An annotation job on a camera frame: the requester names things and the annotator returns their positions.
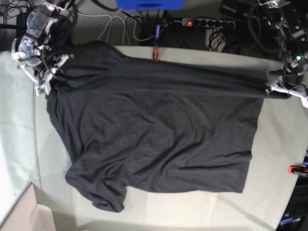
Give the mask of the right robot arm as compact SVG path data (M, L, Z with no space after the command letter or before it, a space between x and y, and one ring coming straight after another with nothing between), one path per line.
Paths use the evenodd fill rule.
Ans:
M34 8L26 20L26 31L12 43L12 58L19 62L19 67L34 83L36 90L46 90L56 73L55 68L48 68L45 50L51 39L51 27L58 22L61 11L66 11L75 4L73 0L44 0ZM36 77L28 71L43 65L47 74L43 78Z

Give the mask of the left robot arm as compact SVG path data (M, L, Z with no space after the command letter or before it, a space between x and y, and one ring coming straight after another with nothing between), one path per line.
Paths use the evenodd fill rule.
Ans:
M258 0L257 4L264 8L269 26L277 32L282 53L282 69L271 73L277 80L268 93L298 97L307 107L304 76L308 72L308 25L289 0Z

